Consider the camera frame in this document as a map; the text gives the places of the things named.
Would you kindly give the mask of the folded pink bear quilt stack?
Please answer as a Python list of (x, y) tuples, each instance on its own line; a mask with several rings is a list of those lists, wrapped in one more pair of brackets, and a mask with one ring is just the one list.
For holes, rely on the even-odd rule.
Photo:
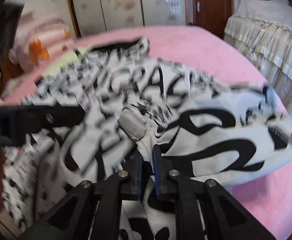
[(19, 19), (8, 57), (24, 72), (30, 72), (73, 43), (71, 31), (61, 16), (51, 14), (34, 18), (32, 12), (27, 12)]

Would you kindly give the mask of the pink bed sheet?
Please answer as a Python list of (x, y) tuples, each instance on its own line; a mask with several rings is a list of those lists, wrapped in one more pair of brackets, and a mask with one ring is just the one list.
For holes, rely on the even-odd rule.
[[(30, 72), (5, 102), (22, 104), (21, 100), (35, 91), (39, 80), (43, 78), (41, 74), (69, 50), (79, 47), (100, 48), (117, 43), (131, 43), (140, 38), (149, 41), (151, 57), (183, 64), (214, 77), (215, 81), (228, 85), (268, 85), (264, 77), (242, 54), (208, 31), (197, 27), (144, 27), (105, 32), (75, 41), (68, 50), (58, 53)], [(276, 101), (279, 111), (287, 115), (277, 95)], [(225, 187), (232, 189), (236, 200), (276, 239), (287, 239), (291, 235), (292, 160), (259, 178)], [(131, 239), (158, 237), (150, 230), (147, 230), (143, 236), (134, 233), (127, 234)]]

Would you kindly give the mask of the brown wooden door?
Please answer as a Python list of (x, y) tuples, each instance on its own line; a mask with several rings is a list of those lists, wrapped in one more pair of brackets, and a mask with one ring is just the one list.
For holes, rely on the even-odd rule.
[(193, 25), (223, 39), (228, 18), (233, 13), (233, 0), (193, 0)]

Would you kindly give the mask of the green black folded garment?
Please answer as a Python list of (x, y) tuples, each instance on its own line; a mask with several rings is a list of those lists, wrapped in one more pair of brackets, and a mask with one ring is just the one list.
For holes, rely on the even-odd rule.
[(65, 69), (73, 69), (74, 67), (79, 66), (81, 60), (93, 48), (94, 46), (79, 47), (65, 52), (49, 65), (49, 67), (41, 74), (41, 77), (46, 78), (47, 76), (55, 76), (62, 73)]

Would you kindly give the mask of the lace covered furniture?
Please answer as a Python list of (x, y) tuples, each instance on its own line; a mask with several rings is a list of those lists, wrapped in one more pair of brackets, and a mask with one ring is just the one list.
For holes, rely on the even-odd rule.
[(259, 70), (292, 117), (292, 7), (241, 0), (224, 33), (224, 41)]

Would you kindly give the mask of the floral sliding wardrobe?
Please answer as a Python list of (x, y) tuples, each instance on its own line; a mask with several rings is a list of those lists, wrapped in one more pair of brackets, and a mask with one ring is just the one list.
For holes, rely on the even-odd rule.
[(186, 25), (186, 0), (68, 0), (78, 37), (151, 25)]

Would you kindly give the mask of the white black graffiti print jacket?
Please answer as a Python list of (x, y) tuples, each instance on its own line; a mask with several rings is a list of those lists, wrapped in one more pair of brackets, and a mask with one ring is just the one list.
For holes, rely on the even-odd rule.
[(292, 160), (292, 118), (268, 85), (228, 85), (149, 55), (145, 38), (92, 48), (39, 80), (24, 105), (81, 105), (74, 128), (41, 131), (7, 149), (4, 206), (20, 230), (83, 180), (96, 183), (142, 156), (143, 200), (125, 202), (124, 233), (175, 239), (173, 209), (156, 198), (154, 152), (193, 181), (235, 186)]

